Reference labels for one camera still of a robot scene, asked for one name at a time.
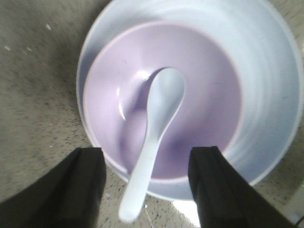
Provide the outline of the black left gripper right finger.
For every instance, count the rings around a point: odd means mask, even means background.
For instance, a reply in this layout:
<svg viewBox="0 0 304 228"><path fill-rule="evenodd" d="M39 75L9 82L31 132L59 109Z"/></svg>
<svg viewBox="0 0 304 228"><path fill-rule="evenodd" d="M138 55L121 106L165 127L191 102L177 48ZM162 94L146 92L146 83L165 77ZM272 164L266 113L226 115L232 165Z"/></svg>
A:
<svg viewBox="0 0 304 228"><path fill-rule="evenodd" d="M194 147L188 178L203 228L293 228L216 146Z"/></svg>

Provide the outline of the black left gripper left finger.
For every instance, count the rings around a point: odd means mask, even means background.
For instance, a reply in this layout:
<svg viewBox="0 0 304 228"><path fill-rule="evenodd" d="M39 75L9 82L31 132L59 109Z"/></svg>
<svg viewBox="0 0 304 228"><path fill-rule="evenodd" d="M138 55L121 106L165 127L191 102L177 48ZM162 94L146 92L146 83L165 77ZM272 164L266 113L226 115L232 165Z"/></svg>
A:
<svg viewBox="0 0 304 228"><path fill-rule="evenodd" d="M101 148L76 148L0 204L2 228L96 228L106 183Z"/></svg>

